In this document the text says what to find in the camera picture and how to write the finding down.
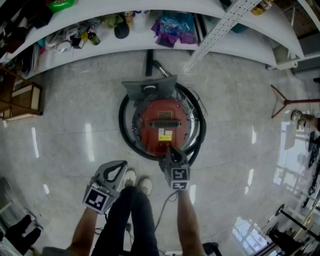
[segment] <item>person's right arm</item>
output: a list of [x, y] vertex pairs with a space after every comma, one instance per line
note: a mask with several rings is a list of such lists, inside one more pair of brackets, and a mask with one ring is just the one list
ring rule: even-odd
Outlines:
[[194, 207], [187, 190], [179, 190], [177, 225], [183, 256], [206, 255], [200, 242], [199, 227]]

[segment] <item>gray floor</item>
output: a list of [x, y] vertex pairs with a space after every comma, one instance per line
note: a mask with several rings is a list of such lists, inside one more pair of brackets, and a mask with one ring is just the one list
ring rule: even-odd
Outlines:
[[[280, 204], [297, 204], [291, 187], [305, 189], [310, 180], [305, 167], [310, 129], [296, 130], [292, 107], [271, 119], [281, 105], [270, 85], [292, 100], [317, 98], [319, 88], [289, 70], [268, 71], [261, 63], [214, 53], [185, 74], [189, 56], [155, 52], [180, 83], [198, 91], [208, 110], [205, 142], [191, 173], [201, 240], [218, 242], [224, 256], [249, 255], [266, 244], [259, 230]], [[139, 176], [151, 177], [149, 198], [158, 219], [171, 193], [164, 175], [155, 162], [129, 149], [118, 128], [126, 94], [121, 81], [143, 79], [145, 58], [144, 51], [108, 54], [40, 74], [34, 80], [44, 87], [44, 115], [0, 126], [0, 172], [17, 203], [34, 211], [44, 226], [39, 250], [70, 244], [86, 184], [108, 161], [127, 160]], [[317, 104], [294, 107], [319, 112]], [[181, 249], [176, 215], [177, 202], [169, 202], [156, 231], [162, 251]], [[104, 223], [100, 216], [97, 227]], [[130, 249], [127, 234], [125, 248]]]

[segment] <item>red metal frame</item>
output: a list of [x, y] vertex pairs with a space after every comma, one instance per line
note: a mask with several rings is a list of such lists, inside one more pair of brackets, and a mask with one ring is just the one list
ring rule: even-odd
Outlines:
[[275, 114], [271, 116], [271, 118], [275, 118], [284, 108], [291, 104], [299, 104], [299, 103], [320, 103], [320, 98], [317, 99], [299, 99], [299, 100], [290, 100], [287, 99], [276, 87], [271, 84], [271, 89], [276, 91], [283, 98], [283, 107], [280, 108]]

